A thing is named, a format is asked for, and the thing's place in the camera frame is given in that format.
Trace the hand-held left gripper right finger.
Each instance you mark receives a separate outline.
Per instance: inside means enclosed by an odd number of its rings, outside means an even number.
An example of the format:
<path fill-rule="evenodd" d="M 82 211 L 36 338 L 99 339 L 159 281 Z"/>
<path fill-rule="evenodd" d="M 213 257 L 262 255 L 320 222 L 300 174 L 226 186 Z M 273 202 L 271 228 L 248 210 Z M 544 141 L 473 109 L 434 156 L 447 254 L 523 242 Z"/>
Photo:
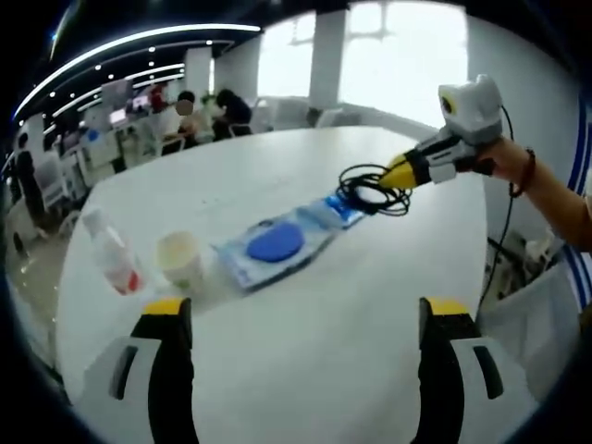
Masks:
<path fill-rule="evenodd" d="M 454 300 L 419 302 L 415 443 L 504 443 L 537 409 L 524 369 Z"/>

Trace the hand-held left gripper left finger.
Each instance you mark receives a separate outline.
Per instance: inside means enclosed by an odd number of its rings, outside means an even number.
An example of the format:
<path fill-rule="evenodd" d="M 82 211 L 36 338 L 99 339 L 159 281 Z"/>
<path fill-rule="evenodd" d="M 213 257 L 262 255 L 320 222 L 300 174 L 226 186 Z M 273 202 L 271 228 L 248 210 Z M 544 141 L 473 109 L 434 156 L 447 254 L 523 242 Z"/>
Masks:
<path fill-rule="evenodd" d="M 82 418 L 104 443 L 196 443 L 191 300 L 151 302 L 84 373 Z"/>

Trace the person's right hand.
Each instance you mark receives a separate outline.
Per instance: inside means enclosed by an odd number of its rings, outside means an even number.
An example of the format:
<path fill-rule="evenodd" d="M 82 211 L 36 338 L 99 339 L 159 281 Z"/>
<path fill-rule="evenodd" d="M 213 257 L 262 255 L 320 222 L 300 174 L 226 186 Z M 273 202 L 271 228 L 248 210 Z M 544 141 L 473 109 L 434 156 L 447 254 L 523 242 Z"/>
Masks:
<path fill-rule="evenodd" d="M 491 160 L 494 163 L 493 175 L 517 185 L 528 161 L 528 153 L 515 142 L 500 137 L 487 146 L 479 156 L 480 161 Z"/>

